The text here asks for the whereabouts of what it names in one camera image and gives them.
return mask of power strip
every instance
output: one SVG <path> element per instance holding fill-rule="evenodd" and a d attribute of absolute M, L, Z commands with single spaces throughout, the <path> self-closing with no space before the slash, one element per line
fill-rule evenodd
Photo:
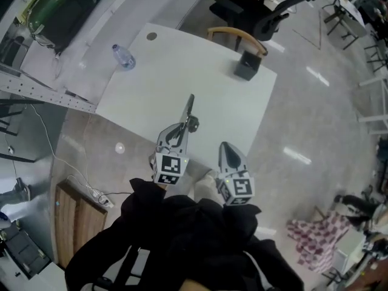
<path fill-rule="evenodd" d="M 104 207 L 113 208 L 115 206 L 114 203 L 112 203 L 112 201 L 106 195 L 103 195 L 103 193 L 100 191 L 93 190 L 93 197 L 95 199 L 99 199 L 99 203 Z"/>

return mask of pink checkered fabric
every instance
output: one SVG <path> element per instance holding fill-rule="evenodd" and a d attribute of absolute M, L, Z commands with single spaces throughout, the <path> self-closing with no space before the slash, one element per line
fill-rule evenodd
<path fill-rule="evenodd" d="M 329 270 L 335 244 L 349 228 L 349 220 L 337 212 L 329 212 L 324 220 L 317 222 L 290 221 L 287 231 L 298 242 L 296 251 L 301 254 L 298 264 L 316 273 Z"/>

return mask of plastic water bottle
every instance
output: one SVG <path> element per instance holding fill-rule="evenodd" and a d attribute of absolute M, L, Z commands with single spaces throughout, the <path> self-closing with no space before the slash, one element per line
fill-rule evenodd
<path fill-rule="evenodd" d="M 112 49 L 114 57 L 125 69 L 131 70 L 135 67 L 136 60 L 126 48 L 115 44 Z"/>

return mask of chair backrest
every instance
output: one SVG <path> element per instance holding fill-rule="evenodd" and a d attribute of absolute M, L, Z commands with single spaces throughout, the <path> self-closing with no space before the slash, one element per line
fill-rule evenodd
<path fill-rule="evenodd" d="M 289 17 L 289 14 L 283 14 L 289 7 L 292 7 L 300 2 L 303 2 L 306 0 L 285 0 L 280 2 L 273 12 L 268 14 L 267 16 L 261 18 L 254 30 L 253 30 L 253 36 L 256 39 L 262 40 L 262 41 L 268 41 L 272 38 L 273 33 L 277 30 L 279 23 L 283 20 Z"/>
<path fill-rule="evenodd" d="M 266 56 L 268 54 L 267 49 L 259 42 L 257 41 L 253 36 L 251 36 L 249 33 L 246 33 L 240 29 L 233 28 L 233 27 L 213 27 L 207 29 L 207 39 L 213 40 L 213 35 L 216 32 L 224 32 L 224 33 L 230 33 L 231 35 L 239 36 L 242 39 L 248 41 L 251 43 L 256 49 L 257 53 L 256 55 L 260 58 L 263 58 L 263 56 Z"/>

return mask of black office chair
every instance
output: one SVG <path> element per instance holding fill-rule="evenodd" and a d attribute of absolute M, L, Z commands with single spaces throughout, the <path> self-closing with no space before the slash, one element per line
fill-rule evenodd
<path fill-rule="evenodd" d="M 227 22 L 228 26 L 243 30 L 259 41 L 268 41 L 278 31 L 279 23 L 289 17 L 283 14 L 289 7 L 309 0 L 285 0 L 274 11 L 264 5 L 264 0 L 215 0 L 210 11 Z M 237 38 L 235 50 L 241 38 Z"/>

